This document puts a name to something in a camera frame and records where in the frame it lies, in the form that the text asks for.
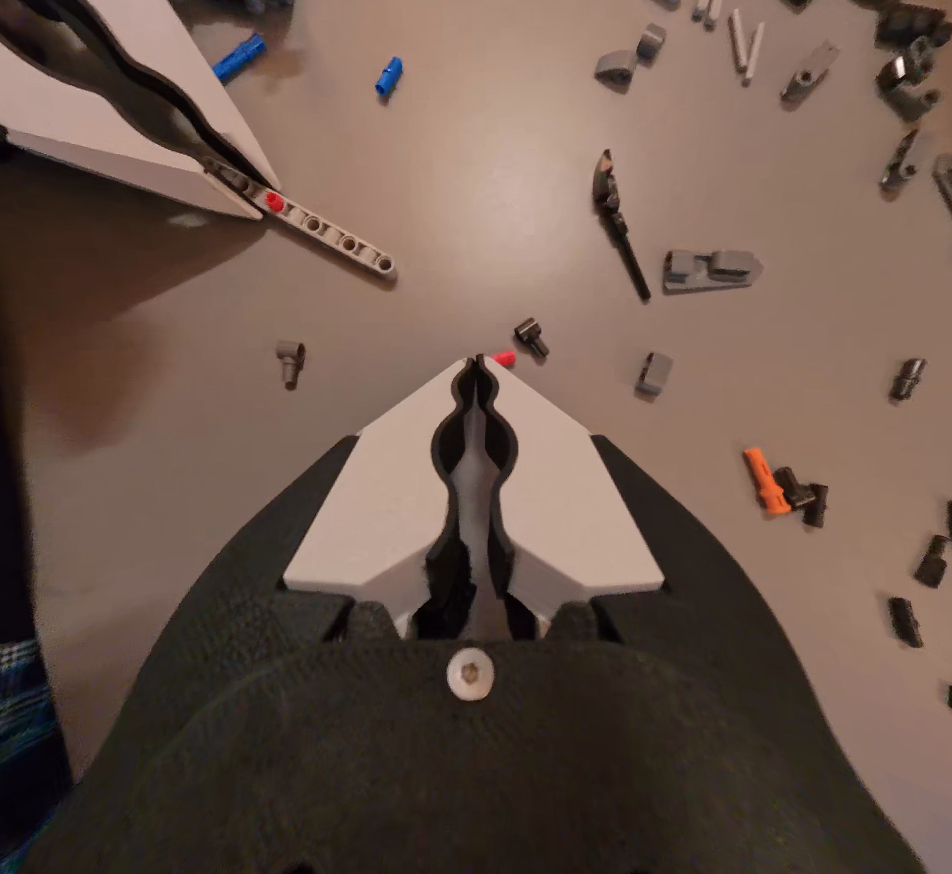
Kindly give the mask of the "grey lego panel piece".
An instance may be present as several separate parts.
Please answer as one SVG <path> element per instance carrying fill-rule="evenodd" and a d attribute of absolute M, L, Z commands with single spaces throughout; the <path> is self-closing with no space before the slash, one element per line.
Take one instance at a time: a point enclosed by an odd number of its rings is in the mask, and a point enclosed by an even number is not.
<path fill-rule="evenodd" d="M 669 295 L 744 289 L 760 278 L 764 268 L 764 264 L 747 250 L 696 252 L 672 249 L 663 262 L 661 288 Z"/>

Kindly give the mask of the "long blue lego pin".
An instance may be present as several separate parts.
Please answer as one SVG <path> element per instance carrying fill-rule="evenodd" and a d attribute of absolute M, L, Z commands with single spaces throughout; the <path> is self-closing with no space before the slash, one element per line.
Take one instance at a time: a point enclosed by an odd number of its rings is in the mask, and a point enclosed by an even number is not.
<path fill-rule="evenodd" d="M 226 85 L 267 52 L 265 38 L 260 33 L 253 33 L 216 61 L 211 69 L 219 82 Z"/>

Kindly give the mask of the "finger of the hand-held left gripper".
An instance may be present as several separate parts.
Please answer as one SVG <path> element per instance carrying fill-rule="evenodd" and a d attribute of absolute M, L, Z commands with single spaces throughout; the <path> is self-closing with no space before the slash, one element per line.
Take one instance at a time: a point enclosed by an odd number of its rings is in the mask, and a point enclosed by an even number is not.
<path fill-rule="evenodd" d="M 95 37 L 130 80 L 179 108 L 235 169 L 280 189 L 256 137 L 168 0 L 18 1 Z"/>
<path fill-rule="evenodd" d="M 262 213 L 218 175 L 235 163 L 165 97 L 139 87 L 98 40 L 2 1 L 2 140 L 209 213 Z"/>

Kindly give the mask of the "small grey lego piece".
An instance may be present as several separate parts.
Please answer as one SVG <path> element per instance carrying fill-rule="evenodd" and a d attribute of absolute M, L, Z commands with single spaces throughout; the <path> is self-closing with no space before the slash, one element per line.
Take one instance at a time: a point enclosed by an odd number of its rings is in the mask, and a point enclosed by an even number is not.
<path fill-rule="evenodd" d="M 647 356 L 635 385 L 635 392 L 654 398 L 662 394 L 673 369 L 673 359 L 659 351 Z"/>

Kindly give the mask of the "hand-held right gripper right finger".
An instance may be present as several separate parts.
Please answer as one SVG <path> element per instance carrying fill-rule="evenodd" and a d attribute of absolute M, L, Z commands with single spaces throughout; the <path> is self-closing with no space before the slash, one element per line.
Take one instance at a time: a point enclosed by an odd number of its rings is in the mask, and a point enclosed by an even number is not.
<path fill-rule="evenodd" d="M 656 592 L 664 576 L 594 435 L 495 359 L 478 358 L 490 490 L 487 558 L 513 638 L 562 606 Z"/>

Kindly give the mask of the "long black lego piece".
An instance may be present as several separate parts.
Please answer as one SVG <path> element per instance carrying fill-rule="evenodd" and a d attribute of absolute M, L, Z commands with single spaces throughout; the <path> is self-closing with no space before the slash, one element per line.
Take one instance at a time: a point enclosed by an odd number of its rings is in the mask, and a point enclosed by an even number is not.
<path fill-rule="evenodd" d="M 621 253 L 637 296 L 647 304 L 651 300 L 651 292 L 630 243 L 628 224 L 621 209 L 621 197 L 610 149 L 603 150 L 596 163 L 592 176 L 591 197 L 601 224 Z"/>

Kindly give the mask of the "grey lego beam with holes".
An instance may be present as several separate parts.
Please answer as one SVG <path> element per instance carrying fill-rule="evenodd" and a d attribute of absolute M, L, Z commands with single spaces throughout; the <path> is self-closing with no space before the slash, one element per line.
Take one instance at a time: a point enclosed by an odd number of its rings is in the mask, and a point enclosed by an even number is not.
<path fill-rule="evenodd" d="M 279 190 L 265 186 L 218 159 L 207 156 L 202 158 L 201 163 L 206 174 L 214 176 L 235 193 L 240 201 L 255 208 L 265 218 L 285 224 L 304 236 L 308 242 L 338 254 L 365 273 L 389 285 L 396 283 L 398 270 L 395 260 L 383 249 L 365 242 L 323 215 L 292 201 Z M 273 214 L 268 210 L 265 202 L 267 191 L 278 192 L 287 202 L 287 208 L 282 214 Z"/>

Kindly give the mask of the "black grey lego piece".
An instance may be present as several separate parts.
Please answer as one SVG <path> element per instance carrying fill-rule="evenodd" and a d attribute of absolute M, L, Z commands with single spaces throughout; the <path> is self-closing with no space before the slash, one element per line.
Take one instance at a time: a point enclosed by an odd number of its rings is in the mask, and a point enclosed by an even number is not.
<path fill-rule="evenodd" d="M 927 166 L 931 155 L 931 134 L 922 126 L 911 128 L 900 140 L 890 156 L 879 181 L 883 196 L 893 197 L 901 193 L 919 172 Z"/>

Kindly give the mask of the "orange lego pin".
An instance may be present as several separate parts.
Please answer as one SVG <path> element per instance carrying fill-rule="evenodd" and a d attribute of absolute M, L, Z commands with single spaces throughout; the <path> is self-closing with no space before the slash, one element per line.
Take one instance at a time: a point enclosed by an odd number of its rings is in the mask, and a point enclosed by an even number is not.
<path fill-rule="evenodd" d="M 774 478 L 764 452 L 760 448 L 748 448 L 743 450 L 743 456 L 766 513 L 771 516 L 790 513 L 792 507 Z"/>

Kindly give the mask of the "grey lego piece with hole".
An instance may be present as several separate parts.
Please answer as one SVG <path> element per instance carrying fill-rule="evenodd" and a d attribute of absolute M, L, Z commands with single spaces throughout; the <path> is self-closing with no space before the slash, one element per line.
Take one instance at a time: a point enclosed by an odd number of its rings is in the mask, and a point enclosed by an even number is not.
<path fill-rule="evenodd" d="M 828 40 L 815 47 L 793 72 L 780 101 L 788 105 L 802 102 L 824 80 L 839 54 L 840 48 Z"/>

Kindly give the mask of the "person's plaid shirt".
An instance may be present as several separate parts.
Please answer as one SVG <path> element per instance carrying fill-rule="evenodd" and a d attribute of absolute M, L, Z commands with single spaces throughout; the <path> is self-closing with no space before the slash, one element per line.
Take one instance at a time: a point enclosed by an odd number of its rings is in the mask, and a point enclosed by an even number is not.
<path fill-rule="evenodd" d="M 1 871 L 16 872 L 73 785 L 38 640 L 1 646 Z"/>

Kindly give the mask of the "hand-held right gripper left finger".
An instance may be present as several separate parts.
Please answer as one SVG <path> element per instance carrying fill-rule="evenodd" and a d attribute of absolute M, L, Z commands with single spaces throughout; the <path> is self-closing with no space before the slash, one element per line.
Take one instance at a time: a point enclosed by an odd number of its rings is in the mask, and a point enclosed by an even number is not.
<path fill-rule="evenodd" d="M 476 362 L 452 364 L 367 425 L 286 568 L 287 589 L 378 603 L 402 636 L 453 637 L 475 595 L 453 473 Z"/>

